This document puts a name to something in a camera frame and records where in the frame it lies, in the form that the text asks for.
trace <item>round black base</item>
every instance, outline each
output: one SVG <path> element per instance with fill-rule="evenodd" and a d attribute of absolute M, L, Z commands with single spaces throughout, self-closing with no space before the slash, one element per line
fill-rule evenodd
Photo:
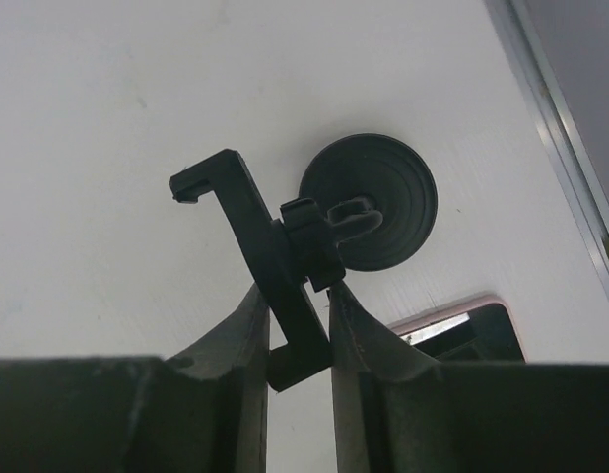
<path fill-rule="evenodd" d="M 344 265 L 378 271 L 402 263 L 425 242 L 438 207 L 436 185 L 421 157 L 387 136 L 353 135 L 322 150 L 304 173 L 300 197 L 323 213 L 340 202 L 367 197 L 383 214 L 370 234 L 340 243 Z"/>

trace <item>white surface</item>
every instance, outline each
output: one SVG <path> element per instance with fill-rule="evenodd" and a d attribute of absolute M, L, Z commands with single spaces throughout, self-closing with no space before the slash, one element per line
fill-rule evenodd
<path fill-rule="evenodd" d="M 276 214 L 362 131 L 414 147 L 440 193 L 419 253 L 349 275 L 366 308 L 493 292 L 529 360 L 609 361 L 609 304 L 479 0 L 0 2 L 0 357 L 184 348 L 251 278 L 216 200 L 173 203 L 169 176 L 238 149 Z M 269 424 L 268 471 L 335 470 L 328 372 L 271 393 Z"/>

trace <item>metal strip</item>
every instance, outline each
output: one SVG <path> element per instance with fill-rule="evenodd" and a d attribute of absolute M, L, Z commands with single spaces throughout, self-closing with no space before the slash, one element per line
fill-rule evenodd
<path fill-rule="evenodd" d="M 609 204 L 565 98 L 523 2 L 485 3 L 609 300 L 609 259 L 603 242 L 609 236 Z"/>

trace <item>clamp jaw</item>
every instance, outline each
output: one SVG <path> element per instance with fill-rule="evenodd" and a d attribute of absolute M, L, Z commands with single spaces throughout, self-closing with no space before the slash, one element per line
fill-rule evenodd
<path fill-rule="evenodd" d="M 224 209 L 252 277 L 287 339 L 270 353 L 269 384 L 282 391 L 330 367 L 331 347 L 304 283 L 309 280 L 318 292 L 341 281 L 346 269 L 337 244 L 376 228 L 381 223 L 378 211 L 361 201 L 342 203 L 338 207 L 347 205 L 350 212 L 335 209 L 338 221 L 330 222 L 312 199 L 304 198 L 281 206 L 282 222 L 272 220 L 245 162 L 233 150 L 174 175 L 170 189 L 181 203 L 196 203 L 213 191 Z"/>

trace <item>black disc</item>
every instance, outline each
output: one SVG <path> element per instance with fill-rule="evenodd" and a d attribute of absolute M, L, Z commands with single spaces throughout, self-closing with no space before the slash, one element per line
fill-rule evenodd
<path fill-rule="evenodd" d="M 438 207 L 436 185 L 421 157 L 393 138 L 362 134 L 322 150 L 304 173 L 301 197 L 323 213 L 358 196 L 368 197 L 383 223 L 365 236 L 340 243 L 344 265 L 378 271 L 402 263 L 425 242 Z"/>

